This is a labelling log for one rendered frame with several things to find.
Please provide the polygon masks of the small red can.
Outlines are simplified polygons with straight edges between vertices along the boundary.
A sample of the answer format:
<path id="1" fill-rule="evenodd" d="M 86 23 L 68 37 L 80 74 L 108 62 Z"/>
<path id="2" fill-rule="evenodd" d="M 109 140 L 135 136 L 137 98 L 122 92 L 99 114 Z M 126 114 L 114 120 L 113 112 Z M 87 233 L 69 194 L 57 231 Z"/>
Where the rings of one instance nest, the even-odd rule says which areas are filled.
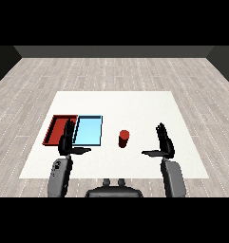
<path id="1" fill-rule="evenodd" d="M 119 146 L 125 148 L 129 140 L 129 132 L 127 130 L 122 130 L 119 135 Z"/>

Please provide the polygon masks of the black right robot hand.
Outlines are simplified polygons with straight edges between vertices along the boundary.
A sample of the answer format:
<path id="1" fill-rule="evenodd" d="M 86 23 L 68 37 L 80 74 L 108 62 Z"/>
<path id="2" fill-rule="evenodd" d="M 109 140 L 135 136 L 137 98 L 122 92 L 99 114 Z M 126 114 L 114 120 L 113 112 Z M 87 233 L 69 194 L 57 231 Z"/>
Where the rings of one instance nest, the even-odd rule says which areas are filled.
<path id="1" fill-rule="evenodd" d="M 167 130 L 163 123 L 160 123 L 156 127 L 160 149 L 159 150 L 151 150 L 151 151 L 143 151 L 144 155 L 148 155 L 151 158 L 154 157 L 163 157 L 166 159 L 172 159 L 175 156 L 175 148 L 172 140 L 168 137 Z"/>

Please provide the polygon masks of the shallow red open box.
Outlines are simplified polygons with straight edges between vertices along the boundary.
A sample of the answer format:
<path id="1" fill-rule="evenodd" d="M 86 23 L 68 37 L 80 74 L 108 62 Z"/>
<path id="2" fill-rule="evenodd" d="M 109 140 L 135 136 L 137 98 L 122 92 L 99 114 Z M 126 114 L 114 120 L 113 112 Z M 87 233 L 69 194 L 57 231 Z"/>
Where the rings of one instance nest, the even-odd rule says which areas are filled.
<path id="1" fill-rule="evenodd" d="M 64 134 L 64 129 L 67 120 L 76 123 L 77 115 L 54 115 L 43 140 L 45 146 L 57 146 L 61 136 Z"/>

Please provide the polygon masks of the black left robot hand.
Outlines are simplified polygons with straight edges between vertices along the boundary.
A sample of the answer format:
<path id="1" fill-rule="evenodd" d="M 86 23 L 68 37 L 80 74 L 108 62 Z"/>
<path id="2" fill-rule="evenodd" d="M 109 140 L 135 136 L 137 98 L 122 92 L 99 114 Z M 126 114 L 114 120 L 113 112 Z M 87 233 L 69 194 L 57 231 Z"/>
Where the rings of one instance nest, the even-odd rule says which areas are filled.
<path id="1" fill-rule="evenodd" d="M 70 154 L 82 155 L 86 152 L 91 151 L 90 148 L 72 146 L 73 132 L 74 132 L 74 122 L 71 119 L 68 119 L 65 124 L 64 133 L 59 139 L 59 144 L 58 144 L 58 151 L 61 156 L 68 156 Z"/>

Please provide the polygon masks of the shallow light blue open box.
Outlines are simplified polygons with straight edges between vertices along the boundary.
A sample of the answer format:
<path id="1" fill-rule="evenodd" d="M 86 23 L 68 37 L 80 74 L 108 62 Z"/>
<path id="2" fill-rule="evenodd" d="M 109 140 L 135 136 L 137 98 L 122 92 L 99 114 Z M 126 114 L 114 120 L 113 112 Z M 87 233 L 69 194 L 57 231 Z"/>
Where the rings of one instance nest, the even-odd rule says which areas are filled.
<path id="1" fill-rule="evenodd" d="M 100 146 L 103 117 L 100 115 L 81 115 L 76 123 L 72 138 L 73 146 Z"/>

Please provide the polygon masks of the dark grey robot body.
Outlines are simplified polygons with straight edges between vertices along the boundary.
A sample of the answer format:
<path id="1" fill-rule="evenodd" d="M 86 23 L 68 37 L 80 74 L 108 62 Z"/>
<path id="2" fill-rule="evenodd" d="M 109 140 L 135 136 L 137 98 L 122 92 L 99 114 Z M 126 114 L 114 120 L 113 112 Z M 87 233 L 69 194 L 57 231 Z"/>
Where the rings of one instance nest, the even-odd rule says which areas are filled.
<path id="1" fill-rule="evenodd" d="M 86 197 L 143 197 L 140 190 L 127 187 L 123 178 L 118 179 L 117 186 L 110 185 L 110 179 L 105 178 L 103 185 L 86 192 Z"/>

